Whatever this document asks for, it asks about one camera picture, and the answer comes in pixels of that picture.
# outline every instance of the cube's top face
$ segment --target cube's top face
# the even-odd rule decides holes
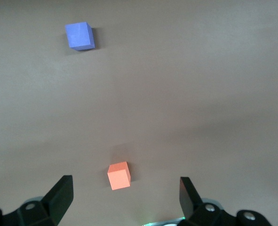
[[[87,22],[67,24],[65,30],[70,48],[92,44],[89,36],[91,29]]]
[[[128,169],[128,166],[127,166],[127,162],[124,161],[124,162],[110,165],[108,173],[119,171],[119,170],[126,170],[126,169]]]

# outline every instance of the orange cube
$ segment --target orange cube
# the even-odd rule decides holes
[[[107,176],[112,190],[130,187],[130,173],[126,161],[110,165]]]

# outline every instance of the cube's side face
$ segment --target cube's side face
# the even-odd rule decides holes
[[[65,29],[70,48],[74,50],[95,48],[92,29],[86,22],[67,24]]]
[[[108,172],[107,175],[109,177],[112,190],[130,187],[130,180],[128,180],[125,170]]]

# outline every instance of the screw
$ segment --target screw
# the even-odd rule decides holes
[[[31,209],[33,209],[34,207],[35,207],[35,204],[30,203],[30,204],[28,204],[28,205],[25,207],[25,209],[26,209],[26,210],[31,210]]]
[[[254,214],[252,214],[251,212],[244,212],[243,215],[246,217],[246,219],[249,219],[249,220],[255,220],[256,219]]]
[[[210,212],[213,212],[213,211],[215,211],[215,208],[214,208],[213,205],[207,204],[207,205],[206,205],[206,210],[207,210],[207,211],[210,211]]]

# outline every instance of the cube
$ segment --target cube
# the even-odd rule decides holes
[[[65,30],[70,48],[77,51],[95,48],[92,28],[87,22],[67,24]]]
[[[112,190],[130,187],[130,173],[126,161],[110,165],[107,176]]]

